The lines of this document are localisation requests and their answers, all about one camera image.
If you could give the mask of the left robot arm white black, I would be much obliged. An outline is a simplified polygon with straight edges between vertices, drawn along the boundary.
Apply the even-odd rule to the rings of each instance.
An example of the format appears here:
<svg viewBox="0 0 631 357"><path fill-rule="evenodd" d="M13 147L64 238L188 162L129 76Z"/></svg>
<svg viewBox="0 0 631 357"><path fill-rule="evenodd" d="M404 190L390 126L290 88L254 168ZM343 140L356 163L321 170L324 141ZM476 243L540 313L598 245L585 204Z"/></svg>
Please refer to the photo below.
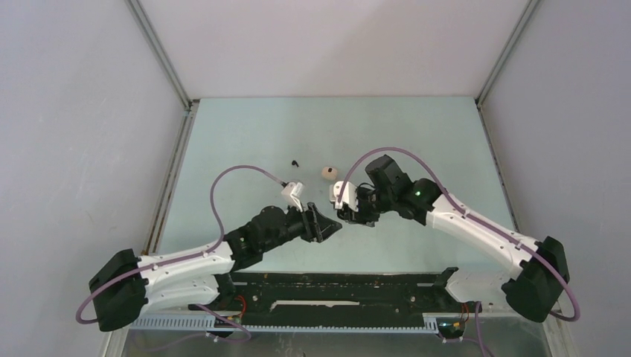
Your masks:
<svg viewBox="0 0 631 357"><path fill-rule="evenodd" d="M119 251L89 281L95 322L100 331L111 332L148 312L194 304L227 309L235 300L230 273L259 263L266 252L296 238L320 243L341 229L312 202L304 211L268 206L227 233L216 248L203 245L154 256Z"/></svg>

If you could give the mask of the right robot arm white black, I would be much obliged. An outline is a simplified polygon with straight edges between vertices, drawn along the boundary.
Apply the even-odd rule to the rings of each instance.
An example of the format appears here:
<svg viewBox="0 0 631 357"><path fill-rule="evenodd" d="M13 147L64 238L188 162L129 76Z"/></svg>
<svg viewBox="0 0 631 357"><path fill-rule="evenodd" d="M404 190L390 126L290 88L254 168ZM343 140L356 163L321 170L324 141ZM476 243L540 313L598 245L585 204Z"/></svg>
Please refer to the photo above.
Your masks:
<svg viewBox="0 0 631 357"><path fill-rule="evenodd" d="M523 318L542 323L553 316L554 305L570 281L563 244L509 230L470 210L448 193L436 177L413 181L389 155L370 162L365 173L370 187L337 181L330 202L343 221L374 226L384 213L443 231L477 248L505 268L508 280L500 286L508 306Z"/></svg>

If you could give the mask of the beige earbud charging case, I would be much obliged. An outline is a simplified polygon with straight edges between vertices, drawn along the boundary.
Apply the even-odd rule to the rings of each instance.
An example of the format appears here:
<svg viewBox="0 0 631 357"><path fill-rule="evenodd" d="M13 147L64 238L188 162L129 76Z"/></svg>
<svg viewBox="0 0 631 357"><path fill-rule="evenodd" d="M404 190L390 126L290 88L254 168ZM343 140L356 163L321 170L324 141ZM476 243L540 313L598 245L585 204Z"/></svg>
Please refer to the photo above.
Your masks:
<svg viewBox="0 0 631 357"><path fill-rule="evenodd" d="M321 171L321 177L328 181L336 181L338 170L335 167L324 167Z"/></svg>

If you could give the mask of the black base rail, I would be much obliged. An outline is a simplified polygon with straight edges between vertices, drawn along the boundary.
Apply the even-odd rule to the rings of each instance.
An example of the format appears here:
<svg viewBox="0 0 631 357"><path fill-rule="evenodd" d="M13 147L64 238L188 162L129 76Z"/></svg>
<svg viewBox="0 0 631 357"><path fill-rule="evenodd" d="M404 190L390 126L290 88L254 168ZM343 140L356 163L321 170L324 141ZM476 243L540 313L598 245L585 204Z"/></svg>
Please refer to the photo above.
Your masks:
<svg viewBox="0 0 631 357"><path fill-rule="evenodd" d="M419 274L230 273L232 298L207 305L235 312L241 323L264 326L421 327L432 313L467 321L475 302L447 291L456 272Z"/></svg>

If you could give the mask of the left aluminium frame post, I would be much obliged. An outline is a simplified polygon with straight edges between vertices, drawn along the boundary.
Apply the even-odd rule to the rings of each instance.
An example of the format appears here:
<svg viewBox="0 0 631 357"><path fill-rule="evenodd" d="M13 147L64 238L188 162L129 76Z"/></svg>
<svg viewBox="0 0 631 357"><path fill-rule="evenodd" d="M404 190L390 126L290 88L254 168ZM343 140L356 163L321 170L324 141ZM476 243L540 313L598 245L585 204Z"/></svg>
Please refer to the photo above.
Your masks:
<svg viewBox="0 0 631 357"><path fill-rule="evenodd" d="M170 84L172 90L178 97L179 102L182 104L183 108L188 111L192 106L193 100L186 92L182 81L179 78L179 75L176 73L176 69L172 64L172 61L170 60L166 49L164 48L159 35L155 27L153 26L150 17L148 16L148 13L144 8L144 5L142 4L142 1L126 0L125 3L129 8L129 11L132 14L134 20L136 21L141 33L143 34L150 50L155 56L158 65L167 78L167 81Z"/></svg>

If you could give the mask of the aluminium frame post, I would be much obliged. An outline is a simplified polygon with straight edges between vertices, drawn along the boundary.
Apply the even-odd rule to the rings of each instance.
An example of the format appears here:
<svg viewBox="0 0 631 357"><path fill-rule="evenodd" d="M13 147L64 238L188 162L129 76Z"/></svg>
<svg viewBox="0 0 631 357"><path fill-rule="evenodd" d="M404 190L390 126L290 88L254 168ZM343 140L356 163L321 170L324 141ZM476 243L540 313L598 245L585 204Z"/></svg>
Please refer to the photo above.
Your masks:
<svg viewBox="0 0 631 357"><path fill-rule="evenodd" d="M494 62L490 73L487 75L478 95L475 97L475 104L478 110L483 108L502 71L507 65L507 62L516 50L519 41L528 29L529 24L531 23L533 17L535 17L541 4L542 0L528 0L526 2L519 18L516 21L516 24L513 26L513 29L507 38L507 41L503 45L496 61Z"/></svg>
<svg viewBox="0 0 631 357"><path fill-rule="evenodd" d="M172 61L170 60L166 49L164 48L159 35L155 27L153 26L150 17L148 16L148 13L144 8L144 5L142 4L142 1L126 0L125 3L129 8L129 11L132 14L134 20L136 21L141 33L143 34L150 50L155 56L158 65L167 78L167 81L170 84L172 90L178 97L179 102L182 104L183 108L188 111L192 106L193 100L186 92L182 81L179 78L179 75L176 73L176 69L172 64Z"/></svg>

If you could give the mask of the right aluminium frame post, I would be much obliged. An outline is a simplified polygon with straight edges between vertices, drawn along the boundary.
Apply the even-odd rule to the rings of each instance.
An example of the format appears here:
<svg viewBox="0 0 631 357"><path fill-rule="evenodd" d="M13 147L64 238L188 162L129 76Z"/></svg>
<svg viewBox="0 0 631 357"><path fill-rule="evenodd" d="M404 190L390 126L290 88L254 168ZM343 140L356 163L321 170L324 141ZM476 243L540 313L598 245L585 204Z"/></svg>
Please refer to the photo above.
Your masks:
<svg viewBox="0 0 631 357"><path fill-rule="evenodd" d="M507 41L503 45L496 61L494 62L490 73L487 75L478 95L475 97L475 104L478 110L483 108L502 71L507 65L507 62L516 50L519 41L528 29L529 24L531 23L533 17L535 17L541 4L542 0L528 0L526 2L519 18L516 21L516 24L513 26L513 29L507 38Z"/></svg>

